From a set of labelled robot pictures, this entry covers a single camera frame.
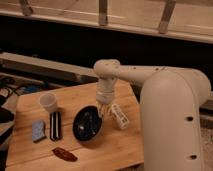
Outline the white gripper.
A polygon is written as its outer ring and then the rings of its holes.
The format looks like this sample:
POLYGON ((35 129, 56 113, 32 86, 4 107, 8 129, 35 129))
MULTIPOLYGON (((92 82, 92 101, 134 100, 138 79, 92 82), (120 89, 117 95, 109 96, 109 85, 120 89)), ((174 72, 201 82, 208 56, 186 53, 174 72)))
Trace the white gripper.
POLYGON ((115 83, 116 81, 112 79, 99 79, 97 82, 96 100, 100 102, 97 105, 100 118, 110 114, 110 103, 114 99, 115 83))

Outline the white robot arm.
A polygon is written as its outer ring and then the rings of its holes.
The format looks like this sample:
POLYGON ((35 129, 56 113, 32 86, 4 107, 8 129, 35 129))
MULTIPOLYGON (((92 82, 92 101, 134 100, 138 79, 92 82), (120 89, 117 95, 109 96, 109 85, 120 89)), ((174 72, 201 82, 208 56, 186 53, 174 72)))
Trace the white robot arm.
POLYGON ((115 82, 141 87, 140 119, 145 171, 204 171, 199 107, 211 94, 201 71, 168 66, 128 66, 115 59, 94 64, 96 99, 109 104, 115 82))

